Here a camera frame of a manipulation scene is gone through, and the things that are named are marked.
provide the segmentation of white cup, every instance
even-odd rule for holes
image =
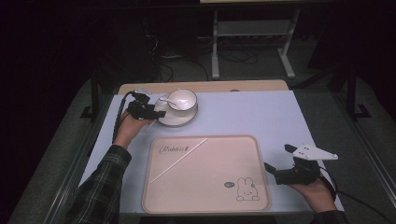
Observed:
[[[168,99],[175,104],[169,103],[175,115],[186,117],[194,113],[198,108],[198,98],[195,92],[190,90],[177,90],[169,93]]]

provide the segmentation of white stick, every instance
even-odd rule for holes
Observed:
[[[168,169],[166,169],[165,171],[163,171],[160,175],[158,175],[157,177],[155,177],[153,180],[151,180],[151,182],[149,182],[150,184],[152,184],[154,181],[156,181],[158,178],[160,178],[162,175],[164,175],[166,172],[168,172],[172,167],[174,167],[176,164],[178,164],[181,160],[183,160],[184,158],[186,158],[188,155],[190,155],[190,153],[192,153],[196,148],[198,148],[201,144],[203,144],[205,141],[207,140],[207,138],[205,138],[204,140],[202,140],[200,143],[198,143],[198,145],[196,145],[195,147],[193,147],[188,153],[186,153],[186,155],[182,156],[180,159],[178,159],[175,163],[173,163],[171,166],[168,167]]]
[[[155,121],[156,121],[156,119],[150,123],[150,125],[149,125],[149,126],[147,127],[147,129],[146,129],[146,132],[149,131],[149,128],[151,128],[151,125],[153,125]]]

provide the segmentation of plaid sleeve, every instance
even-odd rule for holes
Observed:
[[[327,211],[316,213],[313,224],[348,224],[347,217],[342,211]]]
[[[118,223],[122,178],[131,158],[124,148],[110,147],[96,170],[78,188],[65,223]]]

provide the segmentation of tray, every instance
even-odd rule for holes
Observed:
[[[151,214],[263,212],[270,198],[251,135],[157,138],[143,208]]]

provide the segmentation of bunny illustration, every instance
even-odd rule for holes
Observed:
[[[236,200],[238,202],[241,201],[258,201],[260,198],[258,196],[258,192],[256,187],[254,187],[253,180],[248,178],[239,178],[238,179],[238,197]]]

